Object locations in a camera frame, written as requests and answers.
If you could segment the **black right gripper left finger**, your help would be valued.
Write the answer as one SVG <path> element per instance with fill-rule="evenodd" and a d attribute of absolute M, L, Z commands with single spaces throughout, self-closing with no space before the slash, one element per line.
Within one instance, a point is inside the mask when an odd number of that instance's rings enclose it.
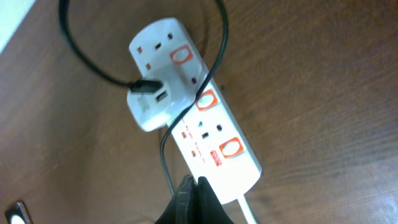
<path fill-rule="evenodd" d="M 186 175 L 155 224 L 189 224 L 193 220 L 195 181 Z"/>

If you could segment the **white USB charger adapter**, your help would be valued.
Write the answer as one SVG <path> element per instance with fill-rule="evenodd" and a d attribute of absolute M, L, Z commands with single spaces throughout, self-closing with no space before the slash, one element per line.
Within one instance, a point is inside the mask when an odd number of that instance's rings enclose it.
<path fill-rule="evenodd" d="M 176 65 L 163 66 L 144 77 L 145 81 L 162 82 L 163 87 L 155 93 L 127 94 L 127 105 L 143 131 L 151 132 L 167 125 L 192 102 L 182 74 Z"/>

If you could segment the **white power strip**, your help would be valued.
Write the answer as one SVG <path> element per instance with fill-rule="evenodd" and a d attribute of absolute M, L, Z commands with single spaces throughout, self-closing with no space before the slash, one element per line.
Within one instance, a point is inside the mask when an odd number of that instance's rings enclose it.
<path fill-rule="evenodd" d="M 166 126 L 192 175 L 205 177 L 222 204 L 242 197 L 261 176 L 261 165 L 183 24 L 174 17 L 143 28 L 129 51 L 144 79 L 166 65 L 182 69 L 192 102 Z"/>

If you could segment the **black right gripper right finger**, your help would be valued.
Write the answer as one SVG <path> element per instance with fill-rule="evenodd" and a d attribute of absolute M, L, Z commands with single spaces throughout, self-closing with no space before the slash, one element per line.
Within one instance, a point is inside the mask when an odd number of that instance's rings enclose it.
<path fill-rule="evenodd" d="M 205 177 L 198 179 L 195 187 L 194 223 L 233 224 Z"/>

